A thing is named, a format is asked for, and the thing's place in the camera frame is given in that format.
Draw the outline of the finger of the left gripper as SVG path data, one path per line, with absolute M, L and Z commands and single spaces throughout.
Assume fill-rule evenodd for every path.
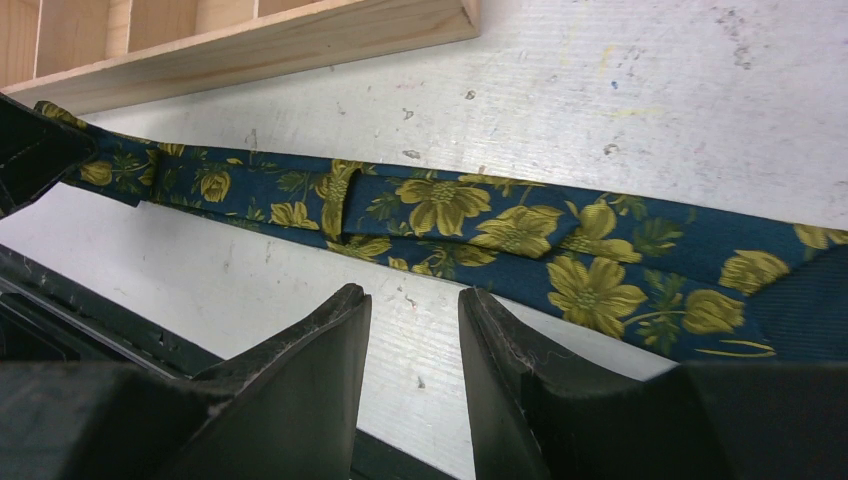
M 1 96 L 1 216 L 33 204 L 83 164 L 96 142 L 75 127 Z

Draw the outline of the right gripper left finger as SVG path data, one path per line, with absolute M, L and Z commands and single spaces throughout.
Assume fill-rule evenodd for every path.
M 5 479 L 345 479 L 372 300 L 343 286 L 285 330 L 192 377 L 107 344 L 53 338 L 1 302 Z

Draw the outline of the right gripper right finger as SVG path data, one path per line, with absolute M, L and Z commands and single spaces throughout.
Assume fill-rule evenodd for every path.
M 843 363 L 685 362 L 646 380 L 458 299 L 480 479 L 843 479 Z

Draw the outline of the blue yellow floral tie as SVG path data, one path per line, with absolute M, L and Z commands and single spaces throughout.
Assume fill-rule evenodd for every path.
M 483 287 L 683 360 L 843 361 L 847 234 L 526 180 L 162 143 L 41 101 L 92 139 L 73 186 Z

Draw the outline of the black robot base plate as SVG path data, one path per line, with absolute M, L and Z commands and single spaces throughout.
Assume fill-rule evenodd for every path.
M 221 361 L 8 247 L 1 249 L 1 356 L 127 361 L 185 378 Z

